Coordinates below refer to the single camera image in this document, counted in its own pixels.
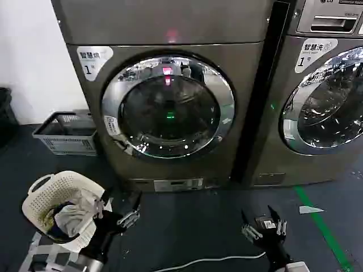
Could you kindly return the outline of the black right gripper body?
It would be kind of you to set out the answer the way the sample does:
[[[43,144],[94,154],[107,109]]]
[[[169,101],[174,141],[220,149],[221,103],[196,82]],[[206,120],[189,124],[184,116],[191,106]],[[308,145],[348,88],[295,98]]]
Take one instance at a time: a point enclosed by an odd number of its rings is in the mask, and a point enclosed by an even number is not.
[[[276,234],[276,224],[272,218],[260,216],[255,218],[256,227],[263,238],[255,241],[255,245],[265,251],[270,264],[288,264],[292,262],[291,256],[284,248],[285,236]]]

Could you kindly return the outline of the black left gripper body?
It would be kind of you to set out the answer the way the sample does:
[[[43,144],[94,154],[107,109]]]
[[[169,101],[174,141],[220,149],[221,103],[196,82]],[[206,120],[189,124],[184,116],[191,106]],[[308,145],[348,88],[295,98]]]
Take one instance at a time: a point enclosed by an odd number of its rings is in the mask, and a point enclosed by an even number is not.
[[[104,210],[103,217],[96,217],[93,222],[96,230],[88,246],[82,249],[82,255],[97,261],[108,261],[108,252],[114,236],[125,231],[117,223],[122,215]]]

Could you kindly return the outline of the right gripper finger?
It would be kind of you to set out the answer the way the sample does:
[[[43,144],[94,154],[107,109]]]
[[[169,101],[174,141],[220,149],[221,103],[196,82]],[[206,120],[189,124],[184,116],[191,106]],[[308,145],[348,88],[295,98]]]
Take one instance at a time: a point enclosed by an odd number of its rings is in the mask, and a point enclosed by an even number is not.
[[[242,227],[241,227],[241,233],[244,234],[244,236],[249,241],[258,241],[263,238],[263,235],[257,231],[253,226],[249,224],[249,221],[244,213],[243,210],[241,210],[241,216],[242,216]]]
[[[287,229],[287,221],[286,220],[281,220],[279,214],[277,213],[277,211],[275,211],[270,205],[268,205],[268,210],[270,212],[270,215],[274,221],[274,223],[276,224],[276,234],[280,235],[280,236],[285,236],[286,235],[286,229]]]

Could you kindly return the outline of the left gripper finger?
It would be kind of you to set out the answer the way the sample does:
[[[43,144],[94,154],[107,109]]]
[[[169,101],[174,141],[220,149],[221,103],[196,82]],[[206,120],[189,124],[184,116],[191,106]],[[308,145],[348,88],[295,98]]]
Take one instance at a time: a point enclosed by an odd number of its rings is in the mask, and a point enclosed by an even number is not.
[[[132,209],[130,212],[123,215],[118,221],[118,227],[131,227],[140,218],[140,204],[141,204],[142,193],[138,192],[134,199]]]
[[[95,219],[102,219],[103,218],[103,211],[105,210],[108,203],[111,203],[112,193],[114,191],[114,187],[107,188],[102,196],[99,199],[96,199],[94,202],[94,218]]]

